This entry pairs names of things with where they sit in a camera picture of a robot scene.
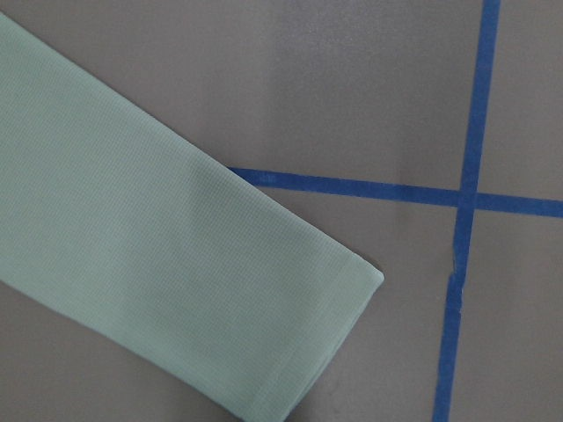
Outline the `blue tape line crosswise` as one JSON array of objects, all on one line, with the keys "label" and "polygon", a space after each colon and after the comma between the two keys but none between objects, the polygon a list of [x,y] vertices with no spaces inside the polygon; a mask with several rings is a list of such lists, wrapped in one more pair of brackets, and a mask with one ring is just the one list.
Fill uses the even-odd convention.
[{"label": "blue tape line crosswise", "polygon": [[230,169],[254,186],[292,191],[335,194],[377,200],[394,200],[443,207],[471,205],[478,210],[560,218],[560,200],[536,199],[495,193],[461,193],[456,190],[328,178],[245,168]]}]

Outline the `green long-sleeve shirt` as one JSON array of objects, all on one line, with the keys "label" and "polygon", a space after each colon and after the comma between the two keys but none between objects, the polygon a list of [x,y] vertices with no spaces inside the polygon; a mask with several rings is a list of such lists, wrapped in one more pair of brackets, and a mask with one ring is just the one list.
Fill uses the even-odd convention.
[{"label": "green long-sleeve shirt", "polygon": [[2,17],[1,279],[282,421],[384,276]]}]

